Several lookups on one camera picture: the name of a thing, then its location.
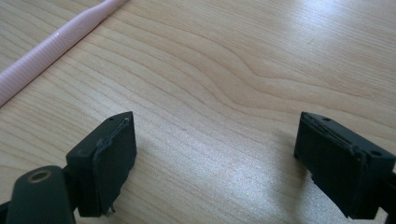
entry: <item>black plastic part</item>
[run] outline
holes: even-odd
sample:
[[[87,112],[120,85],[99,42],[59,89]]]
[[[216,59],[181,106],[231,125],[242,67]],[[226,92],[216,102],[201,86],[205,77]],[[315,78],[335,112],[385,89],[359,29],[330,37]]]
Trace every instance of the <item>black plastic part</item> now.
[[[390,197],[395,196],[391,177],[396,157],[331,119],[303,112],[294,155],[346,217],[375,218],[390,196],[382,195],[386,185]],[[388,201],[387,212],[395,203]]]
[[[135,157],[133,113],[106,119],[67,154],[66,167],[21,176],[11,202],[0,205],[0,224],[75,223],[77,207],[82,217],[109,215]]]
[[[0,205],[0,223],[6,223],[9,202]]]
[[[136,157],[132,112],[105,120],[67,155],[65,171],[78,181],[78,211],[82,217],[112,212],[120,188],[128,178]]]
[[[389,214],[389,220],[396,223],[396,174],[394,173],[381,186],[380,206]]]
[[[396,224],[396,218],[393,215],[388,215],[385,224]]]
[[[41,167],[16,181],[7,224],[25,223],[75,223],[69,207],[64,172],[60,167]]]

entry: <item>table surface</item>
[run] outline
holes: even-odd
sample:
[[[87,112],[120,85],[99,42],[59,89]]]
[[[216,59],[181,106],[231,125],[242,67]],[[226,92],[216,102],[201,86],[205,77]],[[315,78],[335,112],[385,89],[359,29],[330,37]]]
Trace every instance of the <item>table surface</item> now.
[[[98,0],[1,0],[0,70]],[[396,153],[396,2],[128,1],[0,108],[0,203],[104,119],[134,111],[138,155],[110,218],[346,219],[293,158],[300,113]]]

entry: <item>screw hole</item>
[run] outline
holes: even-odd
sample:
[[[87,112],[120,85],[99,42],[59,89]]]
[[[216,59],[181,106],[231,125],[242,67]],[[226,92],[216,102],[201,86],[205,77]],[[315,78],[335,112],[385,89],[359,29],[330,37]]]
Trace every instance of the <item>screw hole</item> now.
[[[375,156],[382,156],[382,154],[380,152],[377,151],[371,151],[371,153]]]
[[[47,179],[48,177],[50,177],[50,174],[51,174],[51,171],[49,171],[49,170],[37,171],[27,178],[27,182],[29,182],[31,184],[41,182],[41,181]]]

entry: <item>wood grain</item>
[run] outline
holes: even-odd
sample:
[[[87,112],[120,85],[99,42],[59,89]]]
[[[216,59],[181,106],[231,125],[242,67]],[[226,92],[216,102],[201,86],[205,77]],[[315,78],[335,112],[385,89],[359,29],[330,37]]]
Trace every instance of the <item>wood grain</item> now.
[[[0,70],[97,0],[1,0]],[[138,156],[111,218],[353,221],[293,157],[319,113],[396,153],[396,2],[126,2],[0,108],[0,203],[102,120],[134,111]]]

